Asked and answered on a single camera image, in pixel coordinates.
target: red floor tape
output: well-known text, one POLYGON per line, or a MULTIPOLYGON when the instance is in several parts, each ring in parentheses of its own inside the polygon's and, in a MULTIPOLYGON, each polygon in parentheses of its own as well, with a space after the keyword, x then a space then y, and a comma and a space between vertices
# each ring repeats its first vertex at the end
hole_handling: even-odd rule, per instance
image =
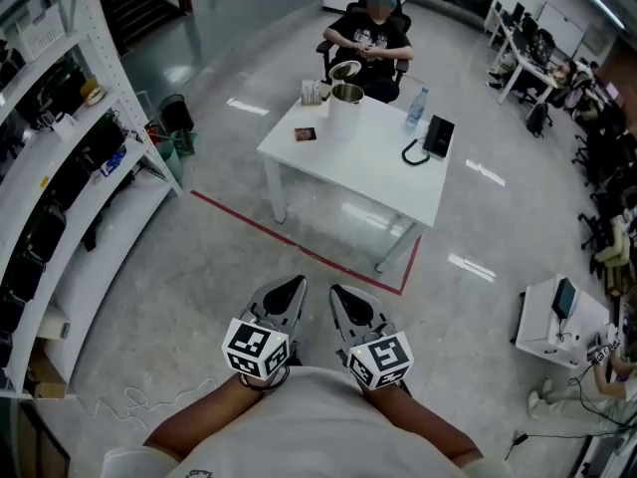
POLYGON ((400 286, 400 290, 398 290, 398 289, 395 289, 394 287, 390 287, 389 285, 385 285, 384 283, 374 280, 373 278, 369 278, 368 276, 361 275, 360 273, 356 273, 355 271, 352 271, 349 268, 341 266, 340 264, 336 264, 335 262, 327 259, 326 257, 323 257, 319 255, 318 253, 315 253, 314 251, 309 250, 305 246, 302 246, 301 244, 296 243, 281 234, 278 234, 274 230, 263 226, 261 223, 257 223, 256 221, 251 220, 250 218, 247 218, 243 214, 239 214, 237 211, 233 211, 230 207, 226 207, 225 205, 217 202, 216 200, 213 200, 212 198, 207 197, 206 195, 199 193, 198 191, 195 191, 194 189, 190 191, 190 193, 196 196, 197 198, 200 198, 201 200, 208 202, 211 205, 214 205, 215 207, 217 207, 218 209, 221 209, 225 213, 230 214, 231 216, 234 216, 237 219, 240 219, 241 221, 243 221, 244 223, 247 223, 251 227, 254 227, 257 230, 261 230, 262 232, 265 232, 266 234, 274 237, 275 239, 278 239, 279 241, 285 244, 289 244, 290 246, 295 246, 299 248, 299 250, 301 250, 306 255, 312 257, 313 259, 318 260, 319 262, 322 262, 323 264, 326 264, 327 266, 330 266, 333 269, 336 269, 337 271, 341 271, 342 273, 345 273, 346 275, 356 278, 362 282, 368 283, 369 285, 373 285, 374 287, 378 287, 379 289, 385 290, 387 292, 391 292, 392 294, 395 294, 397 296, 402 296, 402 293, 405 290, 405 285, 407 285, 407 279, 409 278, 409 275, 411 274, 411 268, 414 265, 414 260, 416 259, 416 253, 418 253, 418 247, 420 246, 420 237, 419 237, 416 240, 416 243, 414 244, 414 248, 411 252, 411 257, 409 257, 409 262, 407 263, 407 269, 405 270, 405 274, 402 278, 402 285, 400 286))

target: whiteboard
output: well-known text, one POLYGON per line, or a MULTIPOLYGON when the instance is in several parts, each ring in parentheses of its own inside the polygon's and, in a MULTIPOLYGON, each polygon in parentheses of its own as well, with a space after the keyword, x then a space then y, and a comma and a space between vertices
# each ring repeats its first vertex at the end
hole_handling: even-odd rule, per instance
POLYGON ((557 48, 572 57, 584 37, 584 31, 548 2, 544 3, 537 24, 553 36, 557 48))

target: metal bucket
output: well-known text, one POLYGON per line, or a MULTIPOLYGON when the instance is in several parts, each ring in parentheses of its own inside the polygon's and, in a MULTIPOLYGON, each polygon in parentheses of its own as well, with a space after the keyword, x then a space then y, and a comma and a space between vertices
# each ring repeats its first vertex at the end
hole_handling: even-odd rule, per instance
POLYGON ((329 132, 332 136, 347 138, 356 135, 360 102, 364 95, 361 87, 352 84, 340 84, 331 89, 329 132))

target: water bottle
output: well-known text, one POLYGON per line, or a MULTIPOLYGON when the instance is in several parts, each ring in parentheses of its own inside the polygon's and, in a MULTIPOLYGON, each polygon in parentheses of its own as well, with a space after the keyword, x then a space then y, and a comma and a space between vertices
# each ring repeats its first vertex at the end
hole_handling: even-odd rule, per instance
POLYGON ((416 125, 418 125, 418 121, 422 119, 422 116, 425 113, 425 107, 427 106, 428 95, 429 89, 423 87, 420 94, 411 104, 411 108, 409 109, 409 113, 407 114, 407 125, 409 127, 415 127, 416 125))

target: sneaker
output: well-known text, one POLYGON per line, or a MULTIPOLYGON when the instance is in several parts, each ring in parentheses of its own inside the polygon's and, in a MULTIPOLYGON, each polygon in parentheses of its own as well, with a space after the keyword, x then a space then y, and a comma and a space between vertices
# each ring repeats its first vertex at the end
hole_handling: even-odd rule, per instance
POLYGON ((532 391, 531 393, 529 393, 529 399, 527 400, 527 410, 529 413, 529 418, 535 417, 533 416, 533 412, 535 411, 535 408, 537 407, 539 402, 540 400, 537 391, 532 391))
POLYGON ((553 381, 550 377, 547 377, 544 380, 544 383, 541 386, 541 397, 546 398, 546 396, 553 391, 553 381))

